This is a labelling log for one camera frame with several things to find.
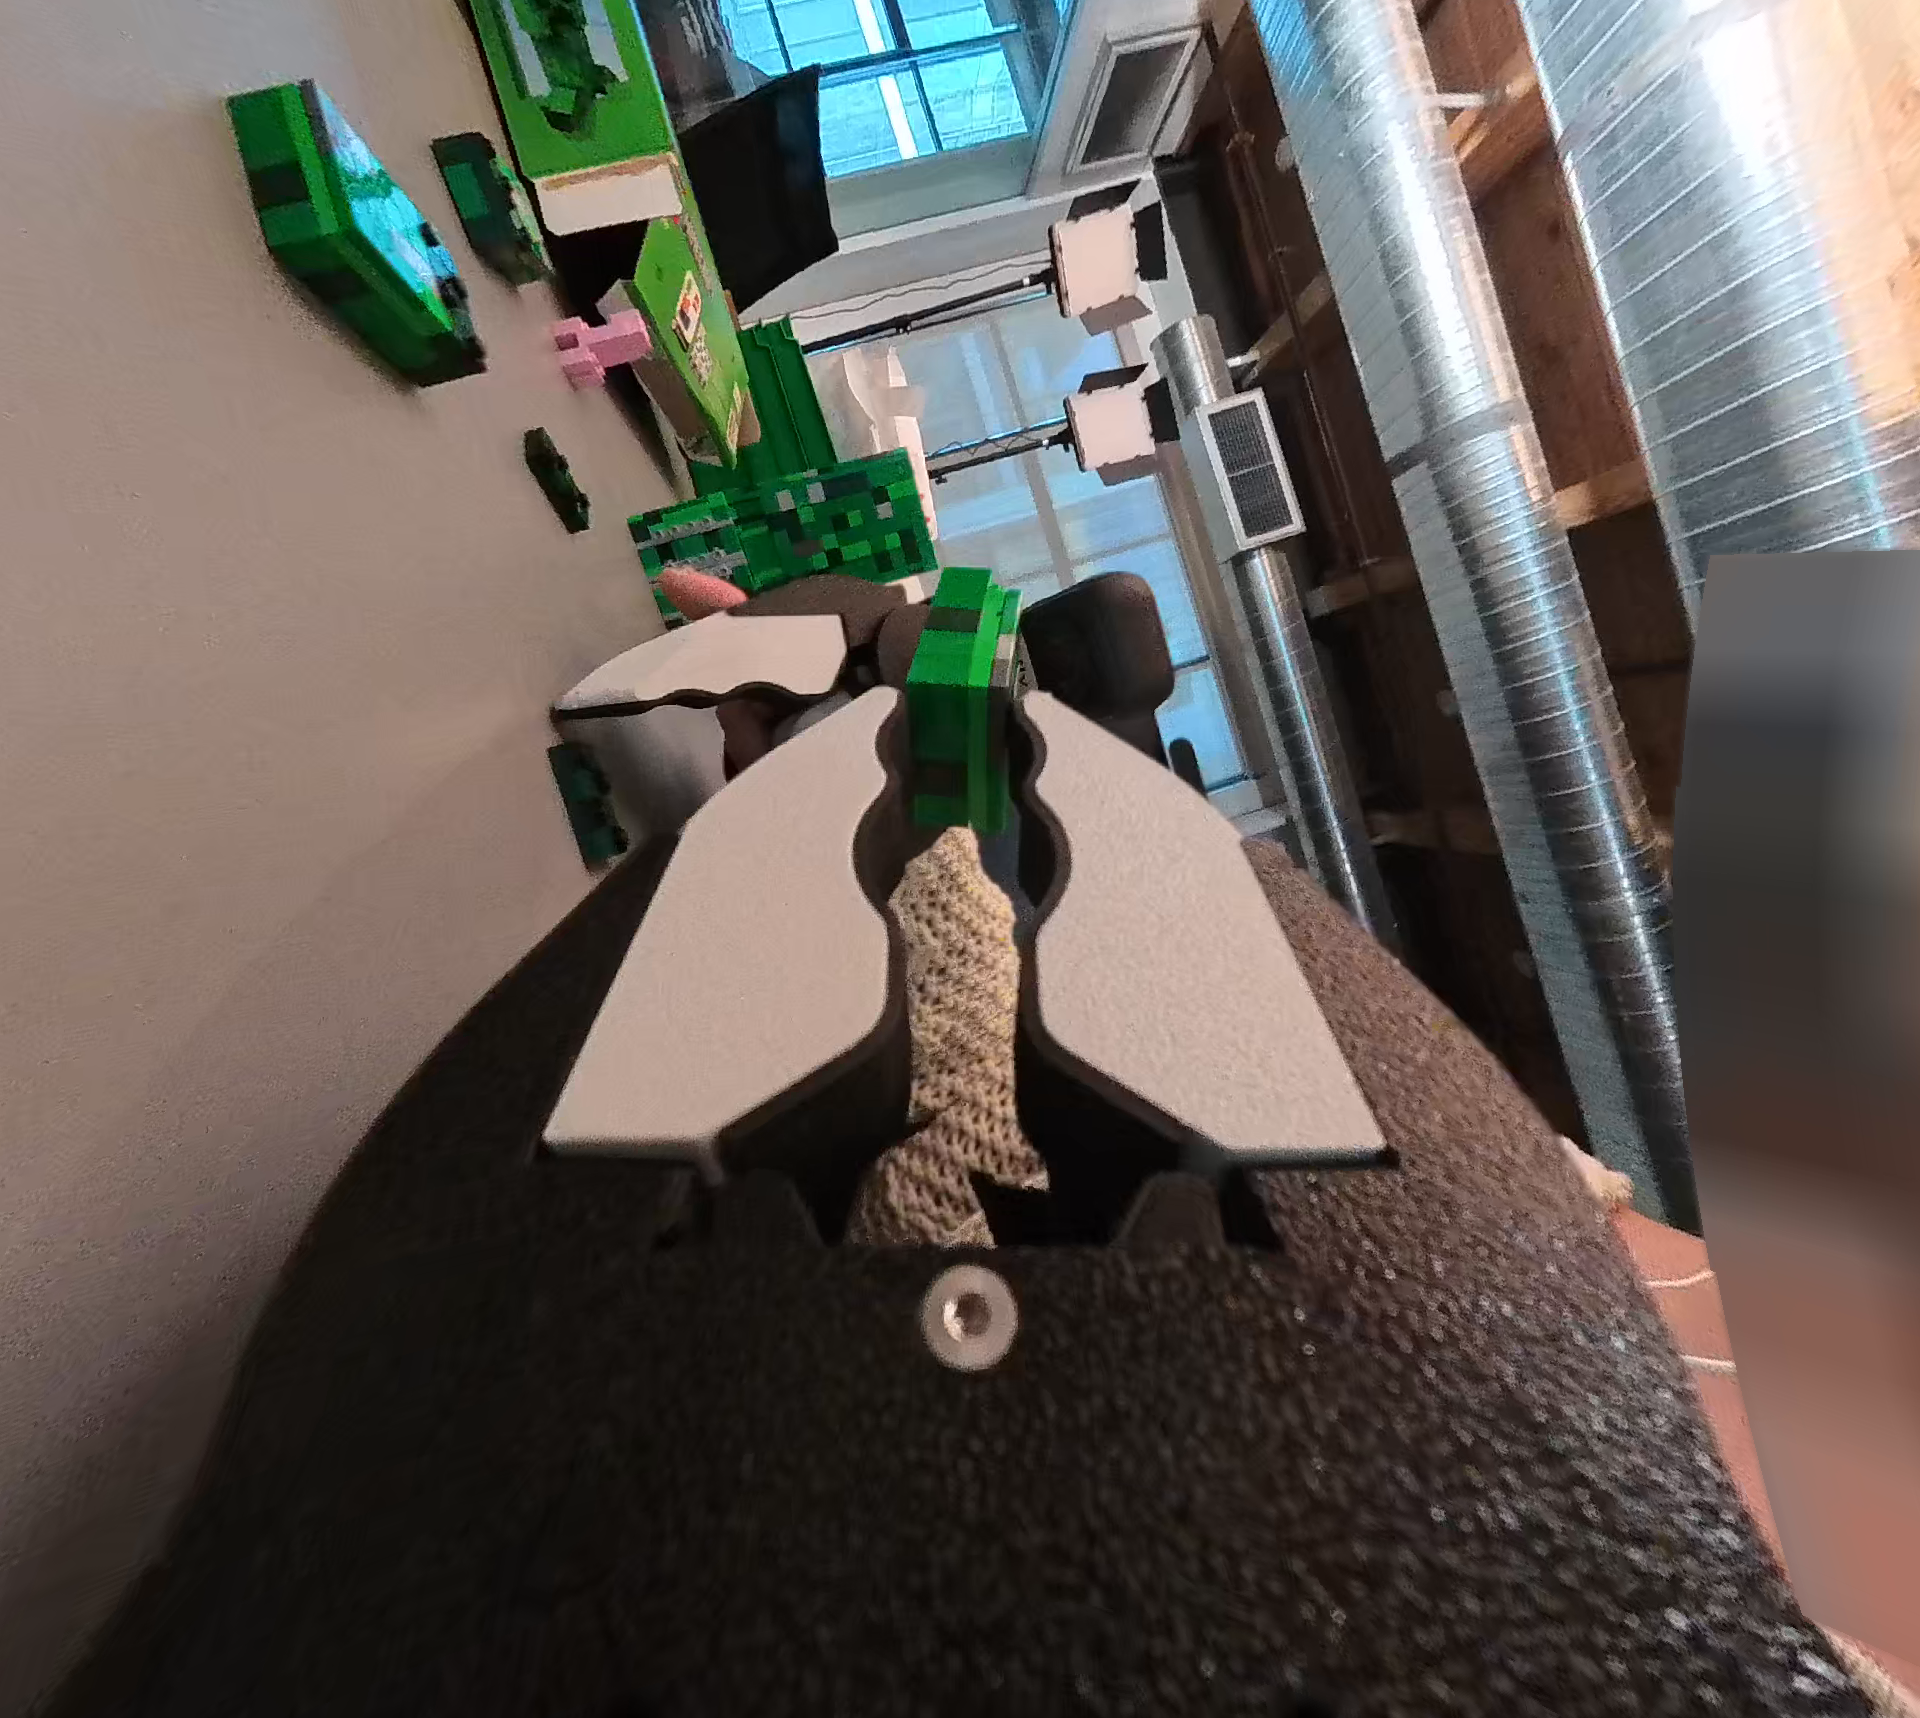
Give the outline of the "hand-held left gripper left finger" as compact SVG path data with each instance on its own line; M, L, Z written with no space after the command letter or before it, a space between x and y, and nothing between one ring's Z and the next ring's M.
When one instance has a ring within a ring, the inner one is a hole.
M891 789L881 736L901 701L847 701L690 820L561 1081L555 1156L722 1180L729 1142L871 1038L891 928L853 872L853 835Z

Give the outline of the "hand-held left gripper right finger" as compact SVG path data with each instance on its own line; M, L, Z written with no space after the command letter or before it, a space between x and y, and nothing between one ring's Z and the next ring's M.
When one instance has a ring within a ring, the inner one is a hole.
M1367 1106L1239 826L1172 768L1024 696L1051 839L1030 935L1039 1055L1200 1175L1378 1166Z

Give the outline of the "green lego leg block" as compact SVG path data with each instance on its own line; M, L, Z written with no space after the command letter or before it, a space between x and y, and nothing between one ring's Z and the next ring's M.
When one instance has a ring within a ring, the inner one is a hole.
M997 583L983 567L941 570L906 673L912 821L1001 830L1017 655L1021 590Z

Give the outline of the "green pixel lego creeper body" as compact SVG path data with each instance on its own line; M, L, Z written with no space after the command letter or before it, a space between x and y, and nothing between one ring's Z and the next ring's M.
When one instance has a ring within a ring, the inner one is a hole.
M910 582L934 570L924 486L910 448L842 460L708 492L630 518L630 539L665 624L690 612L665 592L665 570L690 567L763 592L807 574Z

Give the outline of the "dark green lego plate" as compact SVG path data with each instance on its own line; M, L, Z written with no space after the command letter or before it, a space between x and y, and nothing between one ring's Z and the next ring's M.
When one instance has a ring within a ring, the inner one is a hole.
M555 789L586 868L610 868L630 849L630 830L616 820L610 776L590 747L551 747Z
M590 494L546 428L521 430L521 460L568 536L590 532Z

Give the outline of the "person's right forearm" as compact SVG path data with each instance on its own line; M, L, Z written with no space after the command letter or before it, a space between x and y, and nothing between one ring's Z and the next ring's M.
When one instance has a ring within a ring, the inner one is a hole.
M976 1180L1044 1193L1017 1121L1017 910L972 826L941 830L901 877L910 1138L861 1184L853 1246L994 1246Z

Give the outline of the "pink lego pig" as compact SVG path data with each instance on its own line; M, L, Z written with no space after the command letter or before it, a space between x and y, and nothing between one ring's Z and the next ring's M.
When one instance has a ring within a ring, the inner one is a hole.
M568 385L601 385L610 370L634 370L659 357L638 312L610 312L601 322L581 314L555 322L555 352Z

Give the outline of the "green lego block dark studs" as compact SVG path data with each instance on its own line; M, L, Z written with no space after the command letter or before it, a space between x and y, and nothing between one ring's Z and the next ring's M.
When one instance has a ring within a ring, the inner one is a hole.
M475 261L511 289L551 284L546 228L511 163L483 129L436 134L434 151Z

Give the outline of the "large green lego slab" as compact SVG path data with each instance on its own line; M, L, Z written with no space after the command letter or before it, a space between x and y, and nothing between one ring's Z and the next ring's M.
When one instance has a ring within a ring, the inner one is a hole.
M485 375L466 284L318 82L225 98L274 267L409 385Z

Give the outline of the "white studio light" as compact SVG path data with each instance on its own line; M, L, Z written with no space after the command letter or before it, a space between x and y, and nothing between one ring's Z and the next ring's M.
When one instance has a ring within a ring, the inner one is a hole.
M1106 337L1158 312L1150 284L1170 272L1170 232L1162 198L1139 203L1144 181L1078 195L1049 224L1051 293L1064 321Z
M1158 475L1158 455L1185 438L1164 377L1082 385L1064 396L1064 428L1075 465L1104 486Z

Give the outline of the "white vent grille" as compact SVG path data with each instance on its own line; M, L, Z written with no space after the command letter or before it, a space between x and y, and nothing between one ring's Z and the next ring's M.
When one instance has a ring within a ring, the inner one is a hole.
M1187 443L1196 448L1190 474L1214 556L1226 563L1305 536L1305 503L1265 393L1200 406Z

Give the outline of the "black panel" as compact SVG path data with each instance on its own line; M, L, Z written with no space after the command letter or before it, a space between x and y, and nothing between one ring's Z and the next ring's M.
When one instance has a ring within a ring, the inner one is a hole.
M838 256L820 129L823 67L770 76L680 134L708 242L736 312Z

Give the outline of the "small silver air duct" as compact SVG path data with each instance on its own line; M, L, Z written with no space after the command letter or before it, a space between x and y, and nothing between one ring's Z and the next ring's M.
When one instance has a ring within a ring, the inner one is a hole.
M1239 385L1211 314L1185 314L1164 322L1150 352L1158 375L1172 393L1172 410L1185 423L1177 443L1190 474L1190 415L1211 398L1258 385ZM1305 592L1289 570L1288 545L1214 563L1234 583L1242 645L1258 670L1258 712L1278 749L1288 816L1300 830L1305 868L1361 932L1372 932L1389 954L1398 954L1398 918L1378 862L1378 844L1367 835L1359 782L1340 747L1325 673L1307 636Z

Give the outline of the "large silver air duct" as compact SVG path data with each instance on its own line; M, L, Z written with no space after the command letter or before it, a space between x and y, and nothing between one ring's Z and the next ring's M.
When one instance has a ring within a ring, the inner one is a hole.
M1411 0L1249 0L1582 1122L1702 1232L1669 868Z
M1517 0L1675 574L1914 545L1914 360L1823 0Z

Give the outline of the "white wall vent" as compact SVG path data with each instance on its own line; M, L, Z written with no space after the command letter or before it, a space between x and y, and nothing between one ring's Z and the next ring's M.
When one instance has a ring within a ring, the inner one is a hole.
M1071 129L1064 181L1144 167L1200 49L1200 25L1106 35Z

